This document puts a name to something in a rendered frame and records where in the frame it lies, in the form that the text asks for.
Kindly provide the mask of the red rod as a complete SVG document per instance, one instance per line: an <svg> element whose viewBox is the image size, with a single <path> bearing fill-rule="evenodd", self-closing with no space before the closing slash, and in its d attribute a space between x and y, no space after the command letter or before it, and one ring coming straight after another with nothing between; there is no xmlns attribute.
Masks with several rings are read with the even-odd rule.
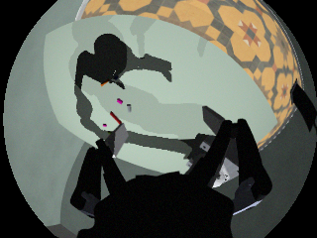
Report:
<svg viewBox="0 0 317 238"><path fill-rule="evenodd" d="M117 116L116 116L113 112L111 112L110 115L111 115L119 124L122 123L122 122L117 118Z"/></svg>

